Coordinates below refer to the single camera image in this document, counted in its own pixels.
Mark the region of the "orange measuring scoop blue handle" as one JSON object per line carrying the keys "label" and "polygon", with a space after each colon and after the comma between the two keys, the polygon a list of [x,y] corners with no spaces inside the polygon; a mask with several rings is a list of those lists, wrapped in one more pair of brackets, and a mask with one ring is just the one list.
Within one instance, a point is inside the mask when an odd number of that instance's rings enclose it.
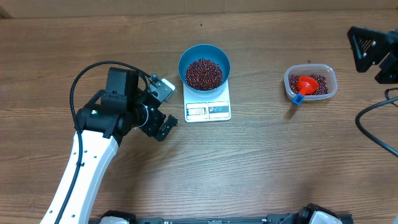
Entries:
{"label": "orange measuring scoop blue handle", "polygon": [[318,90],[319,85],[317,81],[309,76],[301,76],[297,82],[297,88],[299,92],[292,100],[292,104],[299,106],[304,101],[306,95],[310,95]]}

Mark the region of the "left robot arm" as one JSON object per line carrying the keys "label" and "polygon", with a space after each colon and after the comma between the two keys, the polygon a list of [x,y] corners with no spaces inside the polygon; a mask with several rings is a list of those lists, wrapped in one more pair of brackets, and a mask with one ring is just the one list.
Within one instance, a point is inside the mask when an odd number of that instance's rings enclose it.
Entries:
{"label": "left robot arm", "polygon": [[88,223],[104,173],[123,137],[140,129],[163,141],[178,124],[159,106],[175,86],[157,75],[111,67],[106,87],[76,111],[76,133],[68,164],[42,223]]}

